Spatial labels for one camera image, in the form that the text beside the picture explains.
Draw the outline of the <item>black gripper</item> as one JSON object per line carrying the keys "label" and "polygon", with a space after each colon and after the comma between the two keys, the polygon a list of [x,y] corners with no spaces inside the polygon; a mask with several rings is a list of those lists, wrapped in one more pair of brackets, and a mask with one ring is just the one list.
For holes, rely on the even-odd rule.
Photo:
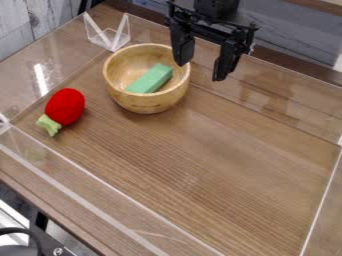
{"label": "black gripper", "polygon": [[242,52],[250,54],[259,27],[239,11],[240,0],[167,0],[171,46],[179,66],[194,57],[195,39],[220,45],[212,80],[223,81],[235,70]]}

